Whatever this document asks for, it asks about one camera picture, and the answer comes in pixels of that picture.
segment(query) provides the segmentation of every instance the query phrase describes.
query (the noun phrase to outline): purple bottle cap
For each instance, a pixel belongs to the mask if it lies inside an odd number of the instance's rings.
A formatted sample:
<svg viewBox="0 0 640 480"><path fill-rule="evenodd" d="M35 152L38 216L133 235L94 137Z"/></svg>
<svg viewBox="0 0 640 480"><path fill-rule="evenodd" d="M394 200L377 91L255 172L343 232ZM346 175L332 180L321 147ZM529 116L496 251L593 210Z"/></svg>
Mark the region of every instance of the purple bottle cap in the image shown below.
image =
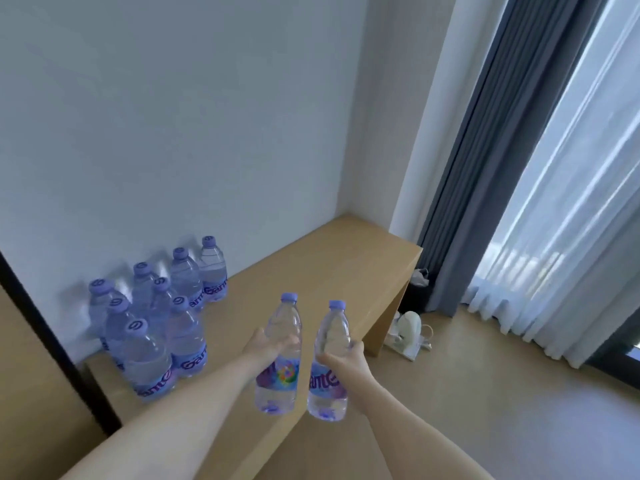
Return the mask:
<svg viewBox="0 0 640 480"><path fill-rule="evenodd" d="M298 301L297 293L283 293L280 297L280 301L293 301L293 303Z"/></svg>
<svg viewBox="0 0 640 480"><path fill-rule="evenodd" d="M96 296L107 294L115 288L115 284L111 280L98 278L89 283L89 292Z"/></svg>
<svg viewBox="0 0 640 480"><path fill-rule="evenodd" d="M189 299L186 296L176 296L171 304L171 311L180 313L189 309Z"/></svg>
<svg viewBox="0 0 640 480"><path fill-rule="evenodd" d="M347 304L343 302L341 299L331 299L329 300L329 308L332 310L344 310L347 307Z"/></svg>
<svg viewBox="0 0 640 480"><path fill-rule="evenodd" d="M154 281L155 291L167 291L169 288L171 288L171 280L169 278L158 278Z"/></svg>
<svg viewBox="0 0 640 480"><path fill-rule="evenodd" d="M203 248L215 248L216 247L216 238L212 235L206 235L202 238L202 247Z"/></svg>
<svg viewBox="0 0 640 480"><path fill-rule="evenodd" d="M145 261L135 263L135 265L133 266L133 274L135 274L136 276L146 276L149 273L151 273L151 266L149 266Z"/></svg>
<svg viewBox="0 0 640 480"><path fill-rule="evenodd" d="M144 337L147 334L148 328L149 324L144 318L134 318L133 320L129 320L124 327L124 331L126 334L133 335L134 337Z"/></svg>
<svg viewBox="0 0 640 480"><path fill-rule="evenodd" d="M185 248L176 248L173 250L173 259L187 259L189 252Z"/></svg>
<svg viewBox="0 0 640 480"><path fill-rule="evenodd" d="M123 313L129 309L130 303L126 297L114 298L109 302L109 313Z"/></svg>

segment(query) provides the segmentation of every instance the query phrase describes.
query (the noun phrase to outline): water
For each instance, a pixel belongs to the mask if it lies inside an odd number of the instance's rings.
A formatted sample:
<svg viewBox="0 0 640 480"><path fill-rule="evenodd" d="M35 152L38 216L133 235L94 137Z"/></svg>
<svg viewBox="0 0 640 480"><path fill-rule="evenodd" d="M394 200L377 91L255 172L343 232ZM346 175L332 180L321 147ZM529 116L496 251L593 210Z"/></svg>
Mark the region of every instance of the water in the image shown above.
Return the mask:
<svg viewBox="0 0 640 480"><path fill-rule="evenodd" d="M148 323L142 318L126 323L124 334L124 375L136 394L144 401L153 401L169 393L177 376L164 343L149 334Z"/></svg>
<svg viewBox="0 0 640 480"><path fill-rule="evenodd" d="M196 261L189 257L189 252L185 248L173 250L171 282L178 295L188 298L192 308L198 311L202 309L204 294L200 280L200 269Z"/></svg>
<svg viewBox="0 0 640 480"><path fill-rule="evenodd" d="M142 261L133 266L133 288L131 290L131 313L139 318L147 318L153 298L154 280L157 278L148 263Z"/></svg>
<svg viewBox="0 0 640 480"><path fill-rule="evenodd" d="M107 320L104 322L104 339L101 340L102 348L111 355L121 371L125 370L122 358L122 343L126 337L125 327L133 320L130 307L129 300L124 296L113 298L109 302Z"/></svg>
<svg viewBox="0 0 640 480"><path fill-rule="evenodd" d="M206 301L218 301L227 296L227 263L212 235L202 238L200 277Z"/></svg>
<svg viewBox="0 0 640 480"><path fill-rule="evenodd" d="M166 322L171 312L171 301L175 296L175 291L171 288L171 280L169 278L156 279L153 292L147 315L149 334L156 339L165 340Z"/></svg>
<svg viewBox="0 0 640 480"><path fill-rule="evenodd" d="M107 307L117 293L111 280L98 279L89 283L89 320L91 321L91 334L104 343L104 323L107 320Z"/></svg>
<svg viewBox="0 0 640 480"><path fill-rule="evenodd" d="M207 343L196 311L186 296L172 300L171 315L166 324L166 343L173 367L180 377L191 377L207 363Z"/></svg>
<svg viewBox="0 0 640 480"><path fill-rule="evenodd" d="M267 414L292 411L300 371L302 323L296 306L298 295L283 293L281 301L264 332L270 340L283 339L292 334L298 337L299 343L285 349L255 379L255 405Z"/></svg>
<svg viewBox="0 0 640 480"><path fill-rule="evenodd" d="M327 352L338 357L347 354L351 338L343 301L331 300L329 313L320 323L314 346L315 355ZM309 378L307 411L324 421L340 421L347 412L347 391L333 371L313 361Z"/></svg>

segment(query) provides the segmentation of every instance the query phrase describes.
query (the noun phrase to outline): forearm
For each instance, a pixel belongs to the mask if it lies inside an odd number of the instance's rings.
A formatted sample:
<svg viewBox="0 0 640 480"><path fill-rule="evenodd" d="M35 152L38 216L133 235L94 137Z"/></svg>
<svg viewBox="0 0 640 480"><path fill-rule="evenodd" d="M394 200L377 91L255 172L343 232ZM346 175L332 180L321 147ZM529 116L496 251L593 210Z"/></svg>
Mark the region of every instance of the forearm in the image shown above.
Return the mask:
<svg viewBox="0 0 640 480"><path fill-rule="evenodd" d="M240 356L175 391L122 428L64 477L191 479L237 396L256 372Z"/></svg>
<svg viewBox="0 0 640 480"><path fill-rule="evenodd" d="M364 413L394 480L491 478L469 455L405 408L375 380L368 381L365 387Z"/></svg>

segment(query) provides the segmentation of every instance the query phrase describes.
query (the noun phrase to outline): sheer white curtain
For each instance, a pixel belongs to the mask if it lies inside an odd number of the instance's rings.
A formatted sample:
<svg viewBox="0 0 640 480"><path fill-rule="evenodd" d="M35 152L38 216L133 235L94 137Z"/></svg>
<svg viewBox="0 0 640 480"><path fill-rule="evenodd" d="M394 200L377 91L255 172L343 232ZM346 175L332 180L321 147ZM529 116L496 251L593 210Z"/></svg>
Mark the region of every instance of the sheer white curtain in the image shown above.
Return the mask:
<svg viewBox="0 0 640 480"><path fill-rule="evenodd" d="M609 0L463 303L579 367L640 306L640 0Z"/></svg>

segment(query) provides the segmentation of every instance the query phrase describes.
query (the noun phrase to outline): hand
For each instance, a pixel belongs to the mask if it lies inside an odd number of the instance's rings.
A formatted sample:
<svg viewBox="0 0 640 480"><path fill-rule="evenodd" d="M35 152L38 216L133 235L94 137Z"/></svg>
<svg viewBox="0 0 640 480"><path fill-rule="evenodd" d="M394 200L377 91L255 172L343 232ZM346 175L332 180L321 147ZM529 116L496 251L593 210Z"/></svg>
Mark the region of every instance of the hand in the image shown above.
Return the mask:
<svg viewBox="0 0 640 480"><path fill-rule="evenodd" d="M329 367L338 377L340 383L347 389L349 400L353 400L359 410L365 412L367 389L376 386L369 364L364 358L364 344L352 342L352 346L343 357L323 353L316 360Z"/></svg>
<svg viewBox="0 0 640 480"><path fill-rule="evenodd" d="M256 328L251 339L244 346L242 355L249 361L252 375L257 376L276 359L280 352L297 343L299 339L295 335L272 341L264 334L263 328Z"/></svg>

